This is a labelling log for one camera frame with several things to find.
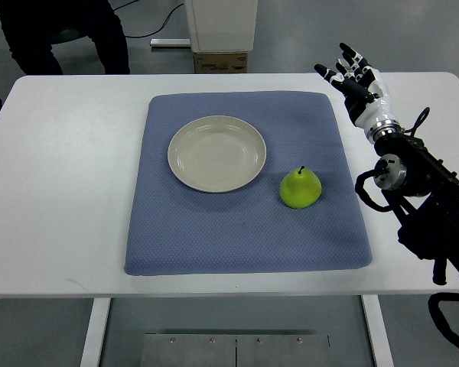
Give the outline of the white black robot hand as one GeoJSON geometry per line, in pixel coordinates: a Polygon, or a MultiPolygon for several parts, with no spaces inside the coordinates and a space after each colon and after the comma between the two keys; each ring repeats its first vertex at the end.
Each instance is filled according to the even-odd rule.
{"type": "Polygon", "coordinates": [[[391,112],[392,100],[380,72],[359,52],[340,44],[342,57],[332,70],[315,64],[314,70],[333,88],[342,93],[350,121],[364,131],[369,142],[401,127],[391,112]]]}

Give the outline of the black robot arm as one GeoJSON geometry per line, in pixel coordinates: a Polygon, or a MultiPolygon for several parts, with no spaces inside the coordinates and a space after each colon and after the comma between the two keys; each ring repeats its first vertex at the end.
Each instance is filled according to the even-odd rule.
{"type": "Polygon", "coordinates": [[[432,280],[443,286],[448,264],[459,273],[459,180],[415,137],[429,112],[425,108],[410,129],[380,126],[373,138],[379,160],[357,177],[355,191],[375,211],[395,214],[399,242],[432,260],[432,280]]]}

